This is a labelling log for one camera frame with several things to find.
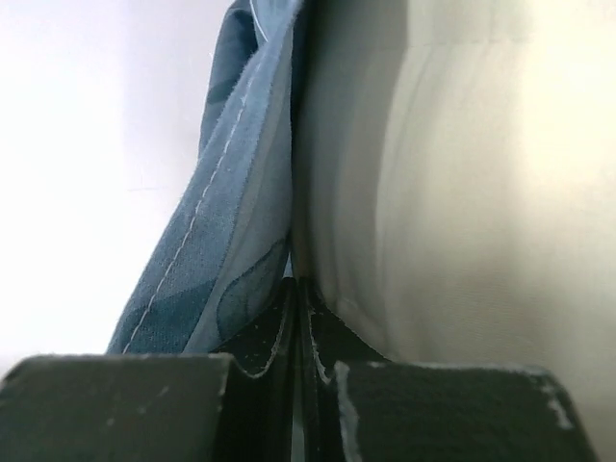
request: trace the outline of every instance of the white background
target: white background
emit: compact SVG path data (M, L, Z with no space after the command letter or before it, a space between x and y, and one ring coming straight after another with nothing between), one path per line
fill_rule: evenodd
M193 171L229 2L0 2L0 376L105 350Z

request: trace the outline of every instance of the blue patterned cloth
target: blue patterned cloth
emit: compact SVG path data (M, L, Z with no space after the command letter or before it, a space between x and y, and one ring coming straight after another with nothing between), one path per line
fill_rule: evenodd
M252 320L280 281L303 3L237 0L226 13L195 172L108 352L209 351Z

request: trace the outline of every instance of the white stitching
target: white stitching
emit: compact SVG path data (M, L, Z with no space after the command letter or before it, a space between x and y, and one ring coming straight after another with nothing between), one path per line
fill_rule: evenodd
M222 160L225 158L225 156L227 154L227 150L229 148L229 144L231 143L231 140L233 139L233 135L235 134L235 131L238 128L238 124L240 123L240 118L242 118L242 114L244 113L244 109L246 107L246 99L247 99L247 96L248 96L248 92L250 91L250 87L252 86L252 83L254 82L254 79L255 79L257 73L259 72L259 69L261 67L261 63L262 62L263 61L260 61L257 64L257 66L255 67L255 69L253 71L252 76L250 77L250 79L248 80L248 83L246 84L246 92L245 92L244 96L241 98L242 99L242 106L240 107L240 110L238 111L238 116L236 117L233 126L231 127L231 132L229 132L229 137L227 138L227 141L224 144L224 148L222 149L222 154L220 155L220 159L218 159L216 167L214 168L214 171L212 172L212 176L210 176L210 181L205 186L205 189L203 190L203 193L201 194L201 197L199 198L199 201L197 202L196 206L194 207L194 212L192 213L192 219L191 219L191 223L189 224L189 229L186 231L186 234L184 235L184 239L182 239L182 243L180 244L180 246L176 250L175 255L173 255L173 258L171 259L171 262L169 263L167 269L165 270L165 274L163 274L163 277L161 278L161 282L158 283L158 286L156 287L156 290L154 291L154 295L150 298L150 301L147 303L147 307L145 307L145 310L143 310L143 314L141 315L141 319L138 322L138 324L135 327L135 329L133 330L133 333L131 334L131 337L128 340L128 343L126 344L126 346L122 350L122 354L126 353L126 351L128 350L128 347L131 345L131 343L135 339L135 336L137 335L137 332L139 331L141 325L143 324L143 321L145 320L145 318L147 317L148 313L150 312L150 310L152 308L152 303L154 303L154 297L161 290L161 287L163 286L163 283L167 279L167 276L169 275L169 272L171 271L171 268L173 267L173 264L175 264L175 262L177 260L177 257L180 255L180 251L182 250L182 248L184 248L184 245L186 244L186 241L188 240L189 235L191 234L191 231L193 231L194 222L196 221L196 216L197 216L197 213L199 212L199 208L201 207L201 203L203 202L203 199L205 199L205 194L207 193L207 191L212 186L212 182L214 181L214 178L216 177L218 171L220 170L220 166L222 165Z
M266 36L266 31L264 31L263 27L261 27L261 22L259 22L259 16L257 16L257 12L254 9L253 0L250 0L250 11L252 12L252 17L254 18L255 26L257 26L257 29L259 30L259 32L263 36L263 39L265 41L268 41L268 36Z

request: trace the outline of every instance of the chipped paint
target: chipped paint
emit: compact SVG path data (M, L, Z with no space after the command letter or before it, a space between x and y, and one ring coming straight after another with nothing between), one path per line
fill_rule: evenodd
M556 389L550 383L546 383L539 390L541 390L544 395L548 396L548 407L556 416L556 424L563 430L573 430L574 425L567 415L565 406L563 406L558 400L558 397L556 396Z
M169 391L168 385L164 386L163 389L160 392L158 392L158 397L159 398L163 397L164 395L168 393L168 391Z
M224 397L224 394L227 390L227 380L229 379L229 370L227 369L222 376L222 380L220 381L220 388L218 389L218 396Z
M361 462L357 444L357 428L359 415L348 395L348 366L338 362L334 366L338 383L338 410L340 412L340 433L343 440L345 460L348 462Z
M312 345L313 357L315 358L315 366L317 367L317 372L319 373L319 377L321 378L321 380L325 383L325 385L328 385L329 382L331 382L331 378L327 376L325 366L321 362L321 359L319 357L319 346L317 345L317 341L315 340L315 336L313 335L312 317L315 315L315 310L311 308L308 311L308 314L310 315L307 318L308 332L310 333L310 343Z
M423 369L441 369L445 371L495 371L511 372L526 376L546 375L545 369L536 366L525 366L522 364L493 364L493 363L410 363L412 366Z

